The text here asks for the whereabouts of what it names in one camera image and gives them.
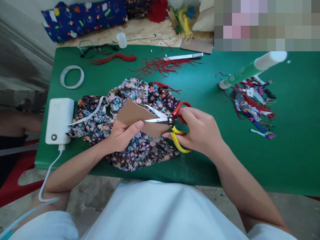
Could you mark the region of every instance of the blue cushion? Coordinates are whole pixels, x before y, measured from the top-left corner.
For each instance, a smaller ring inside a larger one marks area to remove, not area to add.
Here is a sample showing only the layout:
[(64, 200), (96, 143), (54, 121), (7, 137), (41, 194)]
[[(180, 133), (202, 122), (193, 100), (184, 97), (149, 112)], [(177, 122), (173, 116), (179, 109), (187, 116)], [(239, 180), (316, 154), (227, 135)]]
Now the blue cushion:
[(42, 23), (54, 42), (63, 42), (103, 28), (123, 24), (128, 20), (124, 0), (96, 3), (75, 3), (41, 11)]

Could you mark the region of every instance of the cardboard sheet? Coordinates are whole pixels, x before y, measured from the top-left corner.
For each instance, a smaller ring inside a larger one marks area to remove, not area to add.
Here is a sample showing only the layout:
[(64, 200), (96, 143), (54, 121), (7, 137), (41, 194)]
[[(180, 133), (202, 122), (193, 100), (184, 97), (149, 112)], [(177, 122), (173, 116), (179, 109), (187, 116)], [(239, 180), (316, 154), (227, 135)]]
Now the cardboard sheet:
[(212, 53), (213, 49), (213, 40), (212, 41), (204, 41), (199, 39), (192, 38), (190, 43), (184, 43), (185, 38), (182, 40), (181, 49), (187, 49), (195, 52), (203, 52), (203, 53)]
[(133, 123), (139, 120), (143, 121), (144, 125), (141, 129), (141, 132), (144, 132), (150, 135), (151, 137), (157, 138), (162, 133), (166, 132), (170, 127), (166, 124), (149, 123), (144, 121), (154, 118), (158, 117), (148, 112), (143, 107), (134, 103), (130, 99), (126, 101), (126, 103), (123, 105), (123, 107), (116, 116), (116, 119), (118, 121), (123, 122), (128, 126), (132, 125)]

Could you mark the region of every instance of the white power bank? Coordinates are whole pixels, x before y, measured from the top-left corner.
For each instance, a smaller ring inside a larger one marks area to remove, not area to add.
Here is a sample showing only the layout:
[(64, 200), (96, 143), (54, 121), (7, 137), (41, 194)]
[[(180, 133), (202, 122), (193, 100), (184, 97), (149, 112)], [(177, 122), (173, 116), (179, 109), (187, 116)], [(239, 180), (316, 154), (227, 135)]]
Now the white power bank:
[(52, 98), (49, 104), (46, 144), (67, 144), (71, 137), (66, 133), (73, 119), (74, 101), (70, 98)]

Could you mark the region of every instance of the eyeglasses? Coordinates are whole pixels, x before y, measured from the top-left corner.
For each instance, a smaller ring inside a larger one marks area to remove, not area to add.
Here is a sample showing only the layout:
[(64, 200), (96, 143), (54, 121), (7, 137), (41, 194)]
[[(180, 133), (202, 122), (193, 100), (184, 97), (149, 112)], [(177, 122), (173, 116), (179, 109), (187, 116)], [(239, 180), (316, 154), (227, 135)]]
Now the eyeglasses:
[(105, 42), (108, 42), (108, 40), (111, 39), (110, 37), (102, 37), (99, 38), (98, 44), (94, 45), (93, 42), (90, 40), (83, 40), (79, 43), (79, 49), (81, 51), (80, 57), (86, 57), (86, 58), (92, 58), (96, 53), (97, 49), (102, 52), (104, 55), (109, 55), (113, 53), (113, 51), (119, 51), (119, 49), (113, 45), (105, 44)]

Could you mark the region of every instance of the green glue stick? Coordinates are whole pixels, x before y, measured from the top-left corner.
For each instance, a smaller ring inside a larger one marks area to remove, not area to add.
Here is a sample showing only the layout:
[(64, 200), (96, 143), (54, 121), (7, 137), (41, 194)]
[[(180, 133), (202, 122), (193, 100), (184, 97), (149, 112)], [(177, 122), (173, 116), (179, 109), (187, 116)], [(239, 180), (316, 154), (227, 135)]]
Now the green glue stick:
[(247, 78), (250, 78), (258, 73), (261, 73), (268, 68), (283, 62), (287, 58), (287, 52), (268, 52), (262, 57), (257, 58), (252, 63), (241, 68), (238, 72), (228, 76), (219, 83), (219, 87), (227, 89)]

